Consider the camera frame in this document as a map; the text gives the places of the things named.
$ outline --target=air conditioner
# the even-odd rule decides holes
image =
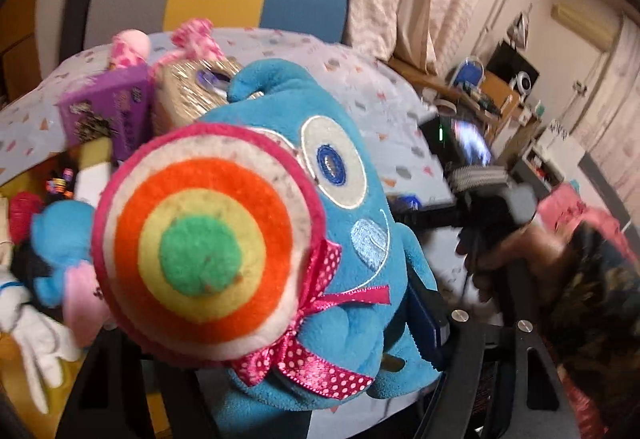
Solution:
[[[594,22],[587,15],[566,4],[557,3],[551,8],[551,18],[603,53],[610,50],[617,33]]]

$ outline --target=yellow ring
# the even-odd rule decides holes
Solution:
[[[159,259],[162,235],[178,217],[209,215],[224,222],[236,236],[242,252],[239,280],[223,292],[189,297],[176,291],[164,278]],[[140,232],[138,271],[149,292],[176,315],[192,323],[206,323],[228,316],[251,300],[266,261],[266,246],[258,224],[237,200],[192,188],[168,196],[147,217]]]

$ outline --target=lollipop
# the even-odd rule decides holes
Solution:
[[[196,123],[114,174],[92,255],[120,327],[165,361],[210,365],[285,332],[324,224],[290,152],[246,128]]]

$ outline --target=orange ring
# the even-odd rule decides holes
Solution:
[[[158,303],[138,273],[138,242],[146,218],[166,196],[188,188],[214,189],[240,202],[258,224],[267,250],[254,296],[233,314],[205,324],[185,321]],[[290,273],[292,246],[289,213],[267,181],[235,163],[198,158],[170,165],[140,184],[118,218],[114,261],[127,297],[145,308],[146,318],[158,324],[163,334],[213,344],[248,335],[273,313]]]

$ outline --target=purple box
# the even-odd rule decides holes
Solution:
[[[108,136],[125,160],[151,136],[154,86],[147,65],[106,70],[58,100],[68,146]]]

